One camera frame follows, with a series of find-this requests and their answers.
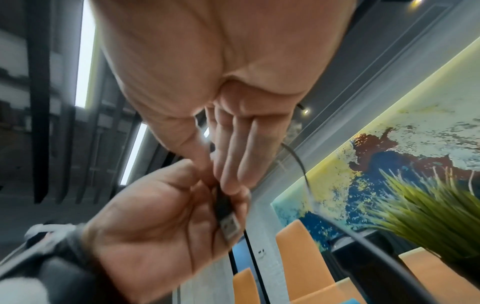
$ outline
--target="palm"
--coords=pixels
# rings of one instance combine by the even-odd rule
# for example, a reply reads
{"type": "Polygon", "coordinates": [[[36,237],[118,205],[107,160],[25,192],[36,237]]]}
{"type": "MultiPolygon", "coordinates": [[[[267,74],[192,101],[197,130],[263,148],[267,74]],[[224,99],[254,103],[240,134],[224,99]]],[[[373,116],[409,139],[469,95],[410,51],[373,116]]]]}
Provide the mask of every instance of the palm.
{"type": "MultiPolygon", "coordinates": [[[[173,290],[230,248],[218,229],[212,192],[191,172],[185,176],[191,170],[184,161],[142,178],[88,225],[95,231],[94,254],[135,302],[173,290]]],[[[245,224],[246,210],[240,213],[245,224]]]]}

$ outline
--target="ceiling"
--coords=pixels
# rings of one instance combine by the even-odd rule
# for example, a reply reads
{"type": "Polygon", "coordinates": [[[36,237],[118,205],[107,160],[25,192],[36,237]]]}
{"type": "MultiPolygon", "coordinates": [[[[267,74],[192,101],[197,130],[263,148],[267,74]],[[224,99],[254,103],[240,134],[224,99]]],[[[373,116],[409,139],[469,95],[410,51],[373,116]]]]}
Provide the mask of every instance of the ceiling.
{"type": "MultiPolygon", "coordinates": [[[[301,102],[308,114],[295,112],[285,140],[301,148],[460,2],[424,0],[415,9],[409,1],[360,2],[337,55],[301,102]]],[[[119,189],[141,118],[105,63],[92,104],[73,106],[68,80],[80,23],[72,21],[81,20],[81,1],[45,3],[0,2],[0,199],[103,204],[119,189]]],[[[197,119],[205,124],[203,113],[197,119]]],[[[286,156],[279,151],[269,172],[286,156]]],[[[148,132],[130,182],[178,159],[148,132]]]]}

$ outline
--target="abstract painting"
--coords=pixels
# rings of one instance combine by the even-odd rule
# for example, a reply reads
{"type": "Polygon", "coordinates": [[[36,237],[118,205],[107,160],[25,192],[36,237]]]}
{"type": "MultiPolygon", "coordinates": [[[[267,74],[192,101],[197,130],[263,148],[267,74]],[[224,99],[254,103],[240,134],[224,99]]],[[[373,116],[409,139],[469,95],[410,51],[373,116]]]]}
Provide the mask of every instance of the abstract painting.
{"type": "Polygon", "coordinates": [[[284,226],[300,219],[323,251],[336,232],[318,210],[352,229],[364,227],[370,224],[366,208],[386,190],[381,170],[415,182],[417,174],[444,167],[462,181],[480,170],[480,40],[308,172],[317,204],[307,203],[301,179],[272,207],[284,226]]]}

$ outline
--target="skin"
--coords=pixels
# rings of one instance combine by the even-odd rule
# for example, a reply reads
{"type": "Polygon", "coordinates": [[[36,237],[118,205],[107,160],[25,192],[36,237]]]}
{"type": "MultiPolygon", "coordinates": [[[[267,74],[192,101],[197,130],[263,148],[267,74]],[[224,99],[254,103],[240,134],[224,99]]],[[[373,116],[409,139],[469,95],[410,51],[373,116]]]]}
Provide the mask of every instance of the skin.
{"type": "Polygon", "coordinates": [[[338,48],[355,0],[92,0],[120,87],[157,139],[208,176],[206,108],[225,193],[254,187],[295,105],[338,48]]]}
{"type": "MultiPolygon", "coordinates": [[[[214,214],[213,187],[190,160],[137,180],[112,199],[83,231],[84,247],[132,303],[149,303],[226,255],[214,214]]],[[[250,192],[231,197],[245,228],[250,192]]]]}

